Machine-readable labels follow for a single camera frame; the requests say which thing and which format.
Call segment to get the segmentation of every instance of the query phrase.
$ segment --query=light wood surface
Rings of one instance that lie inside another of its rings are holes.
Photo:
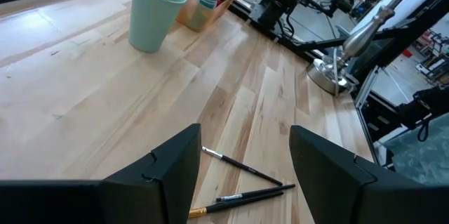
[[[0,178],[104,178],[191,123],[203,145],[285,183],[299,124],[371,159],[350,97],[230,12],[161,50],[127,40],[130,0],[23,0],[0,7]],[[201,155],[192,206],[267,181]],[[301,190],[190,223],[313,223]]]

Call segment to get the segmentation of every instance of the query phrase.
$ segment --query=red object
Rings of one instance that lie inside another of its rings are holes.
[[[407,58],[412,57],[412,53],[408,49],[404,50],[404,52],[402,52],[402,54]]]

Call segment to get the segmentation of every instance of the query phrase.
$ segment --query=orange container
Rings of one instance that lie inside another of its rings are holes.
[[[211,10],[200,4],[197,0],[187,0],[187,3],[177,15],[176,20],[195,32],[201,32],[221,17],[232,2],[233,0],[225,0],[219,6],[215,7],[215,9]]]

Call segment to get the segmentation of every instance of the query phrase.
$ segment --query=wooden table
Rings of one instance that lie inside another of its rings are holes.
[[[370,159],[350,97],[232,13],[161,50],[129,45],[130,0],[23,0],[0,7],[0,178],[104,178],[194,122],[206,147],[286,183],[299,124]],[[192,206],[272,184],[203,154]],[[312,223],[301,190],[192,223]]]

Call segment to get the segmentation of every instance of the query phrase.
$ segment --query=mint green cup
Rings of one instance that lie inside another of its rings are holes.
[[[187,0],[133,0],[128,40],[147,53],[157,52]]]

